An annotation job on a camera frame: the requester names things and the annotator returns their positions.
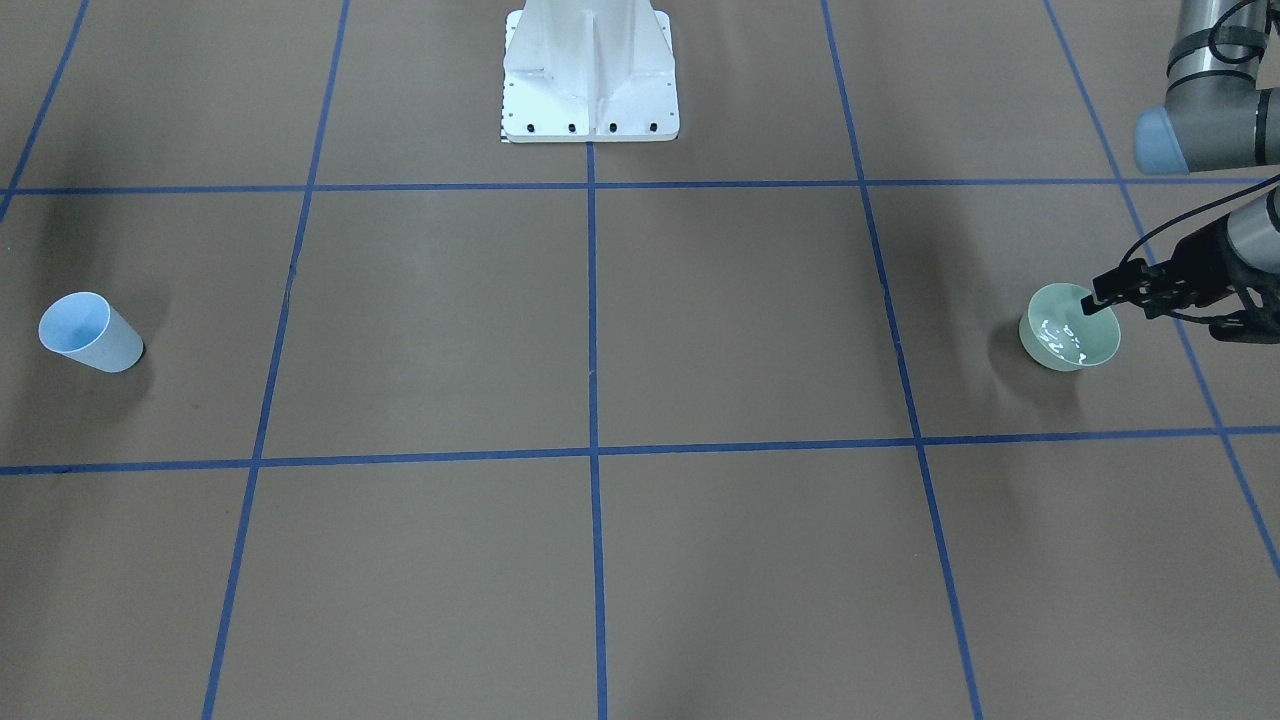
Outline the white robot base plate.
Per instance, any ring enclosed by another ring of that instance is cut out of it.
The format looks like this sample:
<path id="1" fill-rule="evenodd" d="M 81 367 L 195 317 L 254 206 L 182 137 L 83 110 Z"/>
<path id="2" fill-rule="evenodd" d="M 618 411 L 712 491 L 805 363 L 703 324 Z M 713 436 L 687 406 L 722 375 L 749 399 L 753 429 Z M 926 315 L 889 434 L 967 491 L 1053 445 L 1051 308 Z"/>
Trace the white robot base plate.
<path id="1" fill-rule="evenodd" d="M 640 143 L 678 137 L 672 23 L 649 1 L 526 1 L 504 22 L 500 137 Z"/>

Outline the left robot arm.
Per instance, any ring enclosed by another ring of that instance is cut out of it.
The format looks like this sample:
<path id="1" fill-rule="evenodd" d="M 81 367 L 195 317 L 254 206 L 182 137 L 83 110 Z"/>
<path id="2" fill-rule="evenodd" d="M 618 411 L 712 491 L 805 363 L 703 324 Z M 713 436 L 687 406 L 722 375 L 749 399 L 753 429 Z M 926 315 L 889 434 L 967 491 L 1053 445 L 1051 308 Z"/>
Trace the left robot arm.
<path id="1" fill-rule="evenodd" d="M 1275 1 L 1184 1 L 1167 55 L 1164 101 L 1143 110 L 1135 128 L 1135 164 L 1148 176 L 1277 164 L 1277 90 L 1257 76 L 1277 35 Z M 1151 264 L 1137 246 L 1094 278 L 1082 302 L 1092 316 L 1119 304 L 1147 318 L 1194 320 L 1196 309 L 1225 299 L 1240 307 L 1202 315 L 1212 337 L 1272 343 L 1277 338 L 1277 179 L 1236 192 L 1234 209 L 1179 240 Z"/>

